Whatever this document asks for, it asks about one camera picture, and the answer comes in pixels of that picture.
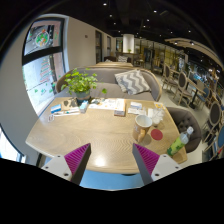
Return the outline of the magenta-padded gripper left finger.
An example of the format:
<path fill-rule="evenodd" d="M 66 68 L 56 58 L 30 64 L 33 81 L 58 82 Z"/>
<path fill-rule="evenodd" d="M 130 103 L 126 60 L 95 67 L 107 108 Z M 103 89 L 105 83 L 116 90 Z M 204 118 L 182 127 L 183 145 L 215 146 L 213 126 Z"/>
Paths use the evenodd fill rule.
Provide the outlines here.
<path fill-rule="evenodd" d="M 42 169 L 79 185 L 89 157 L 91 144 L 87 143 L 66 155 L 56 155 Z"/>

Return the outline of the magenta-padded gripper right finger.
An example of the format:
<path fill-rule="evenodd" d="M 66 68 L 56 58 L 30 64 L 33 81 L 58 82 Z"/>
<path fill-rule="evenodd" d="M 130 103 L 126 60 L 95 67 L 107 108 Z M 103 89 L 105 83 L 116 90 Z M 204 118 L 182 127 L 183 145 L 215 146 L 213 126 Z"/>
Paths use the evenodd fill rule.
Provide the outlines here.
<path fill-rule="evenodd" d="M 181 170 L 169 155 L 158 155 L 138 144 L 133 144 L 132 153 L 145 185 Z"/>

